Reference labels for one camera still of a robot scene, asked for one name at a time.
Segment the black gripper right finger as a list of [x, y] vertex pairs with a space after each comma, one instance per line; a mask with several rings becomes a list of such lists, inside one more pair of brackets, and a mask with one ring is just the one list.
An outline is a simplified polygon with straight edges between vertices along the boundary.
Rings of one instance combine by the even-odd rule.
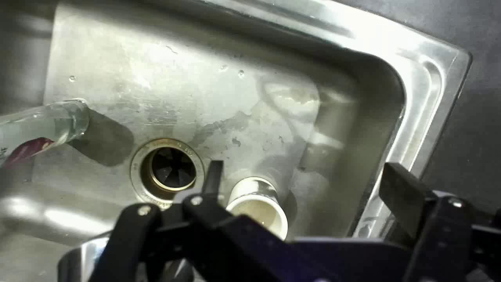
[[468, 206], [437, 197], [398, 164], [385, 164], [379, 197], [413, 240], [406, 282], [465, 282], [471, 240]]

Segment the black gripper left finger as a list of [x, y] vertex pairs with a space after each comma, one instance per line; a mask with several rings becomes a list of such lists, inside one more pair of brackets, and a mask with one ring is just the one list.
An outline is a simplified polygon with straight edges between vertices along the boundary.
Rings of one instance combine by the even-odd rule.
[[222, 162], [208, 168], [204, 189], [183, 203], [196, 240], [188, 261], [208, 282], [287, 282], [290, 248], [285, 240], [246, 215], [233, 215], [219, 203]]

